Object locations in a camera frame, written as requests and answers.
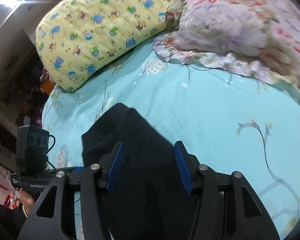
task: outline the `hand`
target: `hand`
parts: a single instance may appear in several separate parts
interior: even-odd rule
[[[28,192],[24,191],[23,189],[21,189],[19,191],[19,194],[20,194],[20,200],[25,208],[25,211],[26,211],[27,215],[29,215],[31,207],[35,203],[34,198]]]

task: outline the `bed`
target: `bed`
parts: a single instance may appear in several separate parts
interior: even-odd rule
[[[200,163],[241,171],[284,239],[300,220],[300,90],[283,80],[270,86],[202,64],[167,62],[153,41],[101,68],[74,93],[54,88],[42,114],[43,129],[56,138],[49,160],[56,168],[82,166],[81,135],[124,103],[172,144],[182,140]],[[213,64],[222,65],[215,55]],[[77,238],[84,239],[80,202],[75,210]]]

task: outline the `black fabric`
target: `black fabric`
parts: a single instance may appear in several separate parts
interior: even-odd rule
[[[82,135],[85,167],[99,162],[118,140],[126,158],[115,189],[102,198],[114,238],[186,240],[197,197],[183,188],[173,146],[135,109],[116,104]]]
[[[14,210],[0,205],[0,239],[10,239],[4,229],[13,239],[17,239],[25,221],[26,216],[22,210],[22,205]]]

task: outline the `floral pillow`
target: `floral pillow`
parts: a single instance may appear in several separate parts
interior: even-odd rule
[[[174,45],[257,57],[300,79],[300,10],[290,0],[186,0]]]

